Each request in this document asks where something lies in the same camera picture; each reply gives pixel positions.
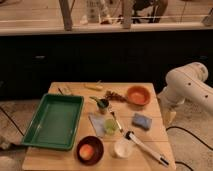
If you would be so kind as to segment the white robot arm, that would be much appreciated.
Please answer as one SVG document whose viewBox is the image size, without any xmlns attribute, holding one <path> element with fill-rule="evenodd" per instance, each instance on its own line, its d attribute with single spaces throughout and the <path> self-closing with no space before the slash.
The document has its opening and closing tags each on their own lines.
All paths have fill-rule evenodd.
<svg viewBox="0 0 213 171">
<path fill-rule="evenodd" d="M 186 99 L 213 114 L 213 88 L 205 84 L 207 78 L 207 67 L 200 62 L 174 68 L 166 74 L 166 86 L 157 95 L 165 126 L 172 123 L 176 116 L 175 108 Z"/>
</svg>

